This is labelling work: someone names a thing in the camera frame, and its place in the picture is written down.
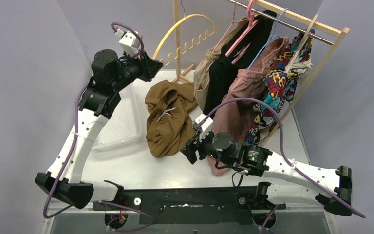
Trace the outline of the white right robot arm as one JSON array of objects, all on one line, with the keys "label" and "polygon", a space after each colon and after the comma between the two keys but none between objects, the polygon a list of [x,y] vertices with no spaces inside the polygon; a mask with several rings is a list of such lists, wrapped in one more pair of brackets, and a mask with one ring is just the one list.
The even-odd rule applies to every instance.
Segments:
[{"label": "white right robot arm", "polygon": [[287,181],[282,185],[260,182],[254,195],[257,206],[301,203],[322,206],[339,216],[353,214],[351,168],[326,169],[295,160],[287,163],[281,155],[266,148],[234,142],[226,132],[210,132],[204,139],[199,136],[188,140],[181,150],[191,164],[212,157],[223,168],[242,175]]}]

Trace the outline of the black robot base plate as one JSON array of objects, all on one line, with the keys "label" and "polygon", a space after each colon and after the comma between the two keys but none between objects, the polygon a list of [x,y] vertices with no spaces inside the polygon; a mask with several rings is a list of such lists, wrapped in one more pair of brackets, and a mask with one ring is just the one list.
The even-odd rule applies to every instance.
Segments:
[{"label": "black robot base plate", "polygon": [[270,215],[273,205],[263,200],[256,186],[133,189],[119,190],[110,204],[95,202],[95,211],[119,211],[116,204],[147,214],[139,224],[219,224],[262,225],[271,228],[276,215]]}]

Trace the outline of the brown shorts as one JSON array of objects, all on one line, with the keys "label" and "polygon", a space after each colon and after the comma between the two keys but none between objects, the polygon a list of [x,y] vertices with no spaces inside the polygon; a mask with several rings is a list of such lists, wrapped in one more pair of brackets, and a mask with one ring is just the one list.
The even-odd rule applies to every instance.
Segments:
[{"label": "brown shorts", "polygon": [[193,83],[168,80],[153,85],[145,96],[149,116],[146,140],[155,158],[172,156],[195,135],[189,113],[197,107]]}]

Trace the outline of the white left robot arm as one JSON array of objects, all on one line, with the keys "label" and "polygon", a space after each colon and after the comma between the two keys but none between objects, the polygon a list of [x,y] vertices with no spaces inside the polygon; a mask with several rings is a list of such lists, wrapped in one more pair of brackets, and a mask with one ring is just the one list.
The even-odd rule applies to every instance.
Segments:
[{"label": "white left robot arm", "polygon": [[75,101],[72,129],[52,165],[35,178],[35,184],[48,195],[43,209],[46,218],[50,218],[47,210],[52,198],[78,209],[99,201],[113,208],[123,205],[125,195],[118,184],[84,182],[82,172],[99,133],[121,101],[120,91],[136,79],[150,82],[163,66],[145,51],[134,58],[128,54],[119,57],[111,49],[95,54],[93,74]]}]

